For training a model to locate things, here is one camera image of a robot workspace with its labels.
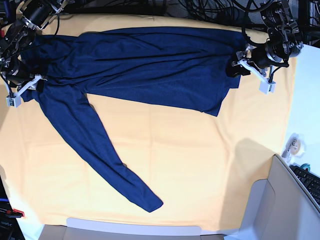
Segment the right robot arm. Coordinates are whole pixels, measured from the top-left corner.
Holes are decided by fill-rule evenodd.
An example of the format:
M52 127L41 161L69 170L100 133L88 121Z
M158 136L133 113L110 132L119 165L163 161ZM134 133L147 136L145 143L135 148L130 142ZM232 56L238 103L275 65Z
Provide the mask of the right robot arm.
M18 106L27 90L38 90L45 79L40 74L27 72L19 60L35 40L37 31L43 30L54 17L58 17L69 4L68 0L25 0L4 36L0 38L0 77L7 90L9 106Z

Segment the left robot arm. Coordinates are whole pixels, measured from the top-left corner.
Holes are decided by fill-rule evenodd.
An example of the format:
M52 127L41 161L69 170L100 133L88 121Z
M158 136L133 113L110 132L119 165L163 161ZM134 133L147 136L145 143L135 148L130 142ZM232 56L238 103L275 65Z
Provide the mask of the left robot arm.
M273 85L275 72L289 67L289 59L298 56L304 46L289 2L268 0L255 9L251 8L256 5L253 0L249 0L246 6L237 1L234 4L244 11L241 33L246 41L246 49L233 55L226 67L226 75L234 78L253 73L263 83ZM260 13L267 28L268 38L265 43L254 42L247 35L249 13Z

